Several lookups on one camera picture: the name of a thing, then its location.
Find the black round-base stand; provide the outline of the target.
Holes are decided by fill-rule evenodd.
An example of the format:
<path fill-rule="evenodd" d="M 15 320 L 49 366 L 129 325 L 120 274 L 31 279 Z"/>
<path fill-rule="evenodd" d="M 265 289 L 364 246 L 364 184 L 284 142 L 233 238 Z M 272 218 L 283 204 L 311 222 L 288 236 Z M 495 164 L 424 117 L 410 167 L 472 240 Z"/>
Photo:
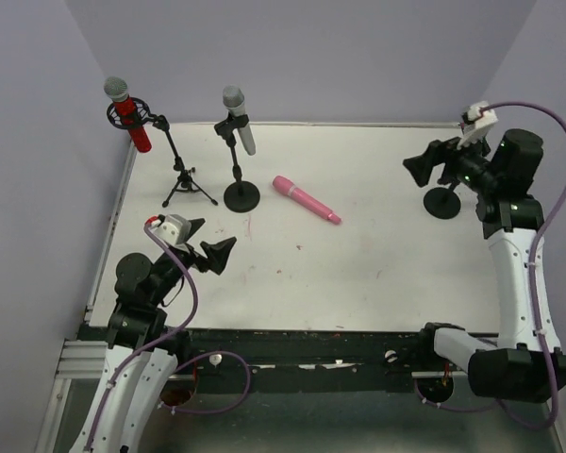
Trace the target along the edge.
<path fill-rule="evenodd" d="M 429 190 L 423 199 L 425 210 L 435 218 L 450 220 L 458 216 L 461 202 L 455 189 L 458 182 L 451 183 L 448 187 L 437 187 Z"/>
<path fill-rule="evenodd" d="M 236 153 L 237 141 L 234 136 L 236 126 L 236 121 L 228 114 L 223 121 L 214 126 L 214 130 L 225 141 L 232 158 L 234 181 L 225 189 L 225 206 L 236 213 L 247 213 L 258 205 L 260 192 L 255 184 L 242 179 L 242 171 Z"/>

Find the pink microphone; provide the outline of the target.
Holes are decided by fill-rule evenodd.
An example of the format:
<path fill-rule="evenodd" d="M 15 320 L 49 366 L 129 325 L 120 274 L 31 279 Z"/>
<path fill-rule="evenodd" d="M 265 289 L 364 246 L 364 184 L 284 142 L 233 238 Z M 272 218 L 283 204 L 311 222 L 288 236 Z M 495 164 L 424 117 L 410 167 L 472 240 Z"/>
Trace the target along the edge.
<path fill-rule="evenodd" d="M 295 203 L 316 214 L 320 218 L 333 225 L 341 224 L 341 217 L 337 215 L 334 210 L 300 189 L 286 177 L 276 176 L 272 184 L 278 193 L 287 196 Z"/>

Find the silver microphone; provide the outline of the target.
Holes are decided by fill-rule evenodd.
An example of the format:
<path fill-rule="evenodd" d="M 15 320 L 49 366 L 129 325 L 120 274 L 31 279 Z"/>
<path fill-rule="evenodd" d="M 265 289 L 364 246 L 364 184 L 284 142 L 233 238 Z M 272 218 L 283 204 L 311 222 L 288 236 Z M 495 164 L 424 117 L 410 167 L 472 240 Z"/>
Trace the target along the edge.
<path fill-rule="evenodd" d="M 228 85 L 223 89 L 223 103 L 230 116 L 237 123 L 237 130 L 242 146 L 249 156 L 256 154 L 256 143 L 249 125 L 249 117 L 246 113 L 245 96 L 241 89 L 235 85 Z"/>

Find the red glitter microphone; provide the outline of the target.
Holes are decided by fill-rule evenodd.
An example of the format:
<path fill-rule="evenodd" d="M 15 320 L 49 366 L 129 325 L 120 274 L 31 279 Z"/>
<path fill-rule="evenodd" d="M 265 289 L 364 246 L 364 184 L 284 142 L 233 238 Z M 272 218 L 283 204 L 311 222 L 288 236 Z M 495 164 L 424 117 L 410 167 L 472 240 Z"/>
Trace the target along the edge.
<path fill-rule="evenodd" d="M 111 101 L 108 107 L 108 118 L 117 128 L 126 130 L 131 141 L 140 153 L 147 153 L 152 144 L 144 130 L 143 119 L 134 99 L 129 95 L 126 82 L 109 76 L 103 86 L 105 95 Z"/>

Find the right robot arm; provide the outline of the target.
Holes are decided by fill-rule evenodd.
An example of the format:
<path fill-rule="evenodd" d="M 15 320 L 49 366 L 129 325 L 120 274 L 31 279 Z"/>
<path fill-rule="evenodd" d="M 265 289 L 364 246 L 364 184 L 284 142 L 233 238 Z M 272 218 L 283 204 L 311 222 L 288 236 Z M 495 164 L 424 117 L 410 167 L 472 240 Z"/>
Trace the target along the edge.
<path fill-rule="evenodd" d="M 455 189 L 463 184 L 477 196 L 475 213 L 495 269 L 500 325 L 496 344 L 464 328 L 428 323 L 421 330 L 425 349 L 466 372 L 474 394 L 528 403 L 549 400 L 566 385 L 566 354 L 551 321 L 542 269 L 544 217 L 529 194 L 543 157 L 542 139 L 527 130 L 505 132 L 497 150 L 481 140 L 433 141 L 404 167 L 417 186 L 429 183 L 441 166 L 436 188 L 424 196 L 426 211 L 439 219 L 458 215 Z"/>

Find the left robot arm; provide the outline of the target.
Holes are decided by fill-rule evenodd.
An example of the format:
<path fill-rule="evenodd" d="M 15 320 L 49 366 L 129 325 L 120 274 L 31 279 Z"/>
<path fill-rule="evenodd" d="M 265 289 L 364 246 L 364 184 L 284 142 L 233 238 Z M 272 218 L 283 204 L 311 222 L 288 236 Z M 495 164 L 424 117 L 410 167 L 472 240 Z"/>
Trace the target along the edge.
<path fill-rule="evenodd" d="M 189 241 L 204 225 L 177 214 L 149 218 L 144 233 L 161 249 L 157 260 L 129 253 L 116 265 L 116 305 L 109 317 L 101 377 L 73 452 L 136 452 L 166 381 L 184 355 L 185 327 L 198 310 L 190 271 L 220 275 L 237 240 Z M 191 313 L 167 328 L 164 299 L 174 287 L 191 290 Z"/>

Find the aluminium frame rail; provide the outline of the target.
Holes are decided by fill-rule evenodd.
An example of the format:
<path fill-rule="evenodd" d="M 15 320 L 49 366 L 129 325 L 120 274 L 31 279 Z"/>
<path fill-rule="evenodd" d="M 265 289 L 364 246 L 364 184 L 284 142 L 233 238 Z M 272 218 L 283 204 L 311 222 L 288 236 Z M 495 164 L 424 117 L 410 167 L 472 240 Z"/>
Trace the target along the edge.
<path fill-rule="evenodd" d="M 106 344 L 103 342 L 105 327 L 93 327 L 91 320 L 100 305 L 98 295 L 106 274 L 108 255 L 119 221 L 125 193 L 132 174 L 136 153 L 131 142 L 126 144 L 125 163 L 119 186 L 109 212 L 108 226 L 102 241 L 100 258 L 92 279 L 91 290 L 84 309 L 82 322 L 77 328 L 75 338 L 63 343 L 55 379 L 98 379 L 105 355 Z"/>

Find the black mounting rail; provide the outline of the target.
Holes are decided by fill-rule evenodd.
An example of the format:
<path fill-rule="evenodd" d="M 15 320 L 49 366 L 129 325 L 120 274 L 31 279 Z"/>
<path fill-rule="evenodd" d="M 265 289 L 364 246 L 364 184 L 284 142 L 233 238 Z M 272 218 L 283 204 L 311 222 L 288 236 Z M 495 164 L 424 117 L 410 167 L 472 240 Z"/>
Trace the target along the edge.
<path fill-rule="evenodd" d="M 191 328 L 182 346 L 182 361 L 226 353 L 171 377 L 171 386 L 200 394 L 407 393 L 416 377 L 457 369 L 427 351 L 417 332 Z"/>

